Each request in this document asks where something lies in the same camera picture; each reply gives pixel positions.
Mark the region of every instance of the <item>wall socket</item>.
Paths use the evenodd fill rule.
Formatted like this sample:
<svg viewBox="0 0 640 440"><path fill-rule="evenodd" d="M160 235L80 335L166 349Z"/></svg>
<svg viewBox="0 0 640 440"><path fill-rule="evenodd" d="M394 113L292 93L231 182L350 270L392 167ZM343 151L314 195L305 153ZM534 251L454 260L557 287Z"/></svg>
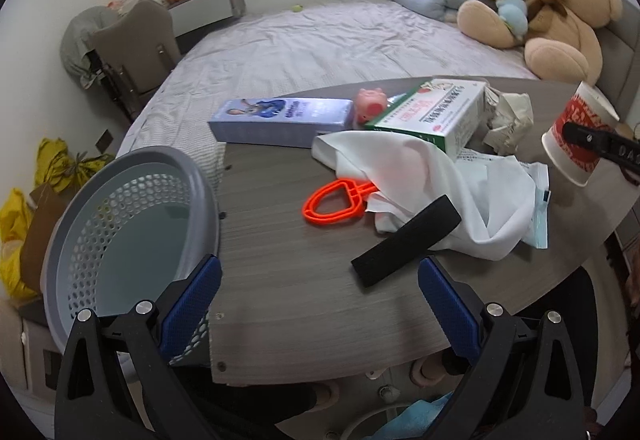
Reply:
<svg viewBox="0 0 640 440"><path fill-rule="evenodd" d="M105 130L100 139L98 139L98 142L95 143L95 147L97 147L98 151L102 154L107 151L107 148L111 146L111 143L113 143L113 135L111 135L109 130Z"/></svg>

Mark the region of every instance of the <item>laundry basket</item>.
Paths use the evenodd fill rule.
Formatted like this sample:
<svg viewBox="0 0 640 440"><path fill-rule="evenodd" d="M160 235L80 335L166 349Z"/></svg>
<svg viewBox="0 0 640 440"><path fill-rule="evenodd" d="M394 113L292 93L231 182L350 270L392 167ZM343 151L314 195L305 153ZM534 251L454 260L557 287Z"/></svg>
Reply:
<svg viewBox="0 0 640 440"><path fill-rule="evenodd" d="M219 216L211 188L181 151L144 147L110 163L76 195L49 242L42 291L51 336L61 352L76 315L128 312L184 279L218 252ZM209 360L206 316L177 364ZM128 354L125 376L135 371Z"/></svg>

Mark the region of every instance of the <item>gray headboard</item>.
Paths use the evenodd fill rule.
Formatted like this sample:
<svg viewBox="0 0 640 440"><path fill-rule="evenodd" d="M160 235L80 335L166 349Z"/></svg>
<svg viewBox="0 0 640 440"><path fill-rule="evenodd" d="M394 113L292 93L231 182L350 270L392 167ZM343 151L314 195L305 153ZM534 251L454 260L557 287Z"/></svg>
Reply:
<svg viewBox="0 0 640 440"><path fill-rule="evenodd" d="M596 29L603 61L596 86L624 120L640 88L640 10L628 0L622 3L622 18Z"/></svg>

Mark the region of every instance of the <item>toothpaste box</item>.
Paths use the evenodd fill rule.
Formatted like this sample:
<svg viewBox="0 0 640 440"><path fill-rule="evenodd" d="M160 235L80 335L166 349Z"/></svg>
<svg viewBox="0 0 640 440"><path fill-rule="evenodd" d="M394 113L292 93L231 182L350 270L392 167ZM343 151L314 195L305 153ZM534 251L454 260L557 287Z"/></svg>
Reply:
<svg viewBox="0 0 640 440"><path fill-rule="evenodd" d="M209 120L223 143L311 147L316 135L351 129L347 99L234 99Z"/></svg>
<svg viewBox="0 0 640 440"><path fill-rule="evenodd" d="M456 160L482 120L485 87L483 81L434 78L406 93L365 129L414 135Z"/></svg>

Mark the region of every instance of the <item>purple box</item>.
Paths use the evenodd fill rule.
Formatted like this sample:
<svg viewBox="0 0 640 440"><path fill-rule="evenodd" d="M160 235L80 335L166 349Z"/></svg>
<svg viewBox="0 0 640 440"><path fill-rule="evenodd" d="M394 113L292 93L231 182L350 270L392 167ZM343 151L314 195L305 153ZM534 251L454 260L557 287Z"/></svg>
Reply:
<svg viewBox="0 0 640 440"><path fill-rule="evenodd" d="M352 119L347 99L233 99L209 120L209 128L223 143L311 147L316 135L350 130Z"/></svg>

